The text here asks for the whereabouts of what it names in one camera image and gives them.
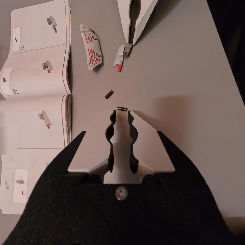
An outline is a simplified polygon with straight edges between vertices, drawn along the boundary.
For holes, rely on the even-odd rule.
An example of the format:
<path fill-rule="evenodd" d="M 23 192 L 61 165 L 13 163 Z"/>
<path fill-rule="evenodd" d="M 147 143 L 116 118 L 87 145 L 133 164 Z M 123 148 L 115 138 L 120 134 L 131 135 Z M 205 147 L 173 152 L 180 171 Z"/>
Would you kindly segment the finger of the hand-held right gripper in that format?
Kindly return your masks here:
<path fill-rule="evenodd" d="M 130 8 L 132 0 L 117 0 L 121 25 L 125 36 L 126 43 L 130 42 L 131 17 Z"/>
<path fill-rule="evenodd" d="M 135 31 L 132 44 L 135 45 L 140 35 L 142 34 L 155 6 L 159 0 L 140 0 L 139 16 L 135 23 Z"/>

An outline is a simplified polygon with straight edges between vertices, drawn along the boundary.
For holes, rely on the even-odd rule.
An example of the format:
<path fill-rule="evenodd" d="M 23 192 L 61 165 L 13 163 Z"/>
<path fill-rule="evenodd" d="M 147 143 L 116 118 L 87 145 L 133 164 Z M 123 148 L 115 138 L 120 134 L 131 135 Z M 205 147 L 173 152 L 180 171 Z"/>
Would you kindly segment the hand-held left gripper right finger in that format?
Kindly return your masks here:
<path fill-rule="evenodd" d="M 175 167 L 160 139 L 158 131 L 133 111 L 128 111 L 130 125 L 130 169 L 139 176 L 174 173 Z"/>

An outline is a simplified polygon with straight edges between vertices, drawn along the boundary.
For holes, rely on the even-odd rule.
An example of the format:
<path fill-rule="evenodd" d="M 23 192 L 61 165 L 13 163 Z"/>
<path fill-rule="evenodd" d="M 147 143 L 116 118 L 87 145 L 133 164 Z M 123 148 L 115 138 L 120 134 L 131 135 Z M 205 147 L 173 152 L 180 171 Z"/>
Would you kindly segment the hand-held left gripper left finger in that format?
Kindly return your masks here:
<path fill-rule="evenodd" d="M 104 175 L 112 172 L 114 166 L 113 144 L 116 111 L 103 114 L 86 130 L 84 137 L 68 167 L 70 173 L 98 175 L 104 182 Z"/>

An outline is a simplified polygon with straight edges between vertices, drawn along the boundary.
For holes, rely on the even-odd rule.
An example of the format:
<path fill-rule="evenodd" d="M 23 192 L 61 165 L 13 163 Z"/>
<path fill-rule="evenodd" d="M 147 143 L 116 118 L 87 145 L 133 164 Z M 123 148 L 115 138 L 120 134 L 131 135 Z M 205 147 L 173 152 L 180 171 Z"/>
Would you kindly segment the grey toy assembly red axle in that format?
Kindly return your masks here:
<path fill-rule="evenodd" d="M 118 48 L 115 60 L 113 62 L 113 66 L 117 67 L 118 72 L 121 72 L 121 68 L 123 66 L 124 58 L 127 59 L 129 57 L 132 46 L 133 46 L 132 44 L 128 43 L 126 46 L 121 45 Z"/>

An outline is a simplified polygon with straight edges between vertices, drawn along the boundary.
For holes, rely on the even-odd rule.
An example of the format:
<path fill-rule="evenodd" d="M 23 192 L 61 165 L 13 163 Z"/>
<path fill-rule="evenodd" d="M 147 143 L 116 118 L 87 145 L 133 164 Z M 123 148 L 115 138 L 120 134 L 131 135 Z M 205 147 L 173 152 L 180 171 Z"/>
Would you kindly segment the grey printed toy panel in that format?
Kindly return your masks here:
<path fill-rule="evenodd" d="M 96 66 L 102 64 L 103 56 L 100 49 L 100 43 L 97 35 L 89 27 L 81 24 L 79 26 L 81 36 L 84 42 L 84 48 L 87 58 L 87 66 L 91 71 Z"/>

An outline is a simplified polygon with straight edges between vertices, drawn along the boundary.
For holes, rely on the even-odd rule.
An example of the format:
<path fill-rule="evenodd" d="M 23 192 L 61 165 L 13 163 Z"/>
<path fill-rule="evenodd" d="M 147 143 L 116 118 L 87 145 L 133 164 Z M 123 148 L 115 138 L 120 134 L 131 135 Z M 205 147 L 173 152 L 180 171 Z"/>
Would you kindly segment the person's black clothing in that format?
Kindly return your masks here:
<path fill-rule="evenodd" d="M 207 0 L 243 104 L 245 104 L 245 1 Z"/>

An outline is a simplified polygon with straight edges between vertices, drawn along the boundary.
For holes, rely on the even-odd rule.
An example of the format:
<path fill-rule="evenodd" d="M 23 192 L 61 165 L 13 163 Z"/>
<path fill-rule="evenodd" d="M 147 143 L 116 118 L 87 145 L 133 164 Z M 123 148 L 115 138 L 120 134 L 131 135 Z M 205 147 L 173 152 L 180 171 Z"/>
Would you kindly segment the white instruction booklet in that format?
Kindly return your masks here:
<path fill-rule="evenodd" d="M 1 69 L 1 213 L 21 215 L 32 190 L 72 140 L 70 1 L 11 12 Z"/>

